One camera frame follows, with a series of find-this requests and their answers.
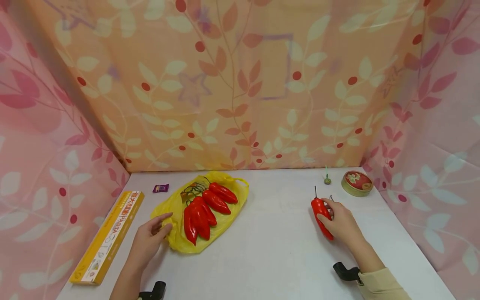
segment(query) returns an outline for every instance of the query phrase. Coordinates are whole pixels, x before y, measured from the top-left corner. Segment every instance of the beige sleeve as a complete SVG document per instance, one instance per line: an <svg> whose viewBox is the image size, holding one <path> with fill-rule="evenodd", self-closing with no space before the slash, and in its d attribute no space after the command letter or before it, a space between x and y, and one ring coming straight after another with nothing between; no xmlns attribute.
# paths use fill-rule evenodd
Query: beige sleeve
<svg viewBox="0 0 480 300"><path fill-rule="evenodd" d="M388 268L372 273L359 273L359 286L365 300L411 300Z"/></svg>

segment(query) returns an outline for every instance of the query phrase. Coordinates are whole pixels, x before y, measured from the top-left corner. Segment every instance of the red pepper ornament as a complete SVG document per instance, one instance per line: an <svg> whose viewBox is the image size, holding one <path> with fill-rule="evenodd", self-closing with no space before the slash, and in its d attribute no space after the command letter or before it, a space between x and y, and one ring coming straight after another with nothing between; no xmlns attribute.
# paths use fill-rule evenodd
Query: red pepper ornament
<svg viewBox="0 0 480 300"><path fill-rule="evenodd" d="M183 210L183 230L185 231L185 236L187 240L192 242L193 245L197 245L197 229L193 226L192 223L192 215L191 215L192 207L189 205L185 207Z"/></svg>
<svg viewBox="0 0 480 300"><path fill-rule="evenodd" d="M228 208L228 205L211 190L206 190L202 194L205 202L213 208L213 210L218 211L224 215L230 215L232 212Z"/></svg>
<svg viewBox="0 0 480 300"><path fill-rule="evenodd" d="M202 197L195 197L183 210L185 236L196 246L197 235L205 240L210 239L210 225L216 225L215 215L206 205Z"/></svg>
<svg viewBox="0 0 480 300"><path fill-rule="evenodd" d="M211 183L208 189L217 194L218 197L227 203L237 204L239 202L231 190L216 182Z"/></svg>
<svg viewBox="0 0 480 300"><path fill-rule="evenodd" d="M327 217L329 220L332 220L332 216L330 216L328 209L325 207L325 203L323 202L323 200L317 198L317 187L315 187L315 198L312 200L312 209L313 209L313 215L315 216L315 220L317 221L317 224L320 227L320 230L322 231L324 236L329 240L333 240L333 235L330 233L330 231L328 231L325 225L322 222L320 222L320 220L317 218L317 214L321 214Z"/></svg>
<svg viewBox="0 0 480 300"><path fill-rule="evenodd" d="M208 207L207 203L205 203L205 200L200 196L196 196L193 202L195 204L202 206L202 209L205 211L205 216L208 221L208 225L216 226L215 215L212 213L212 210Z"/></svg>

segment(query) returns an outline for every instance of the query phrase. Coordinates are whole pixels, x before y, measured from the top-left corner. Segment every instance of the star pattern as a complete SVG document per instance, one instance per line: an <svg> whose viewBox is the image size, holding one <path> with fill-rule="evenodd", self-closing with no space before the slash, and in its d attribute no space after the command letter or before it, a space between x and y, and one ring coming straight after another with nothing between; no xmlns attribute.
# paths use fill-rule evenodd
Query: star pattern
<svg viewBox="0 0 480 300"><path fill-rule="evenodd" d="M194 106L199 107L200 97L209 96L212 92L205 86L207 75L204 73L189 77L186 74L180 74L179 80L183 86L179 95L179 101L190 101Z"/></svg>
<svg viewBox="0 0 480 300"><path fill-rule="evenodd" d="M64 4L65 0L43 1L60 14L63 30L72 30L80 23L95 29L95 26L90 22L90 13L84 0L69 0L69 4Z"/></svg>

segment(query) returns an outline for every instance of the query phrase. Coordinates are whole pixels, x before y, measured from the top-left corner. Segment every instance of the fabric wall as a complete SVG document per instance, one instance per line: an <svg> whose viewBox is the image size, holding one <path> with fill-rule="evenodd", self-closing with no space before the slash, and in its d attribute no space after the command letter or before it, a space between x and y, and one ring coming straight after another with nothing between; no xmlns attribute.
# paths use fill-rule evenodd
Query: fabric wall
<svg viewBox="0 0 480 300"><path fill-rule="evenodd" d="M0 10L0 299L55 299L128 177Z"/></svg>
<svg viewBox="0 0 480 300"><path fill-rule="evenodd" d="M129 171L357 166L418 0L28 0Z"/></svg>
<svg viewBox="0 0 480 300"><path fill-rule="evenodd" d="M478 300L480 1L429 5L363 167L453 295Z"/></svg>

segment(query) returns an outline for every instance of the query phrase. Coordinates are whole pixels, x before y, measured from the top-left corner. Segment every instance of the left hand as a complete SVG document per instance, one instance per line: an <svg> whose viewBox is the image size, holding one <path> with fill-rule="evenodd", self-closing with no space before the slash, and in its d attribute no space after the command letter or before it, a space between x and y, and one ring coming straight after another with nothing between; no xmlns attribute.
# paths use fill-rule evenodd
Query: left hand
<svg viewBox="0 0 480 300"><path fill-rule="evenodd" d="M172 230L171 223L162 227L162 221L172 215L173 213L167 213L156 216L138 228L127 259L127 263L131 267L141 270L146 268L158 252L165 236Z"/></svg>

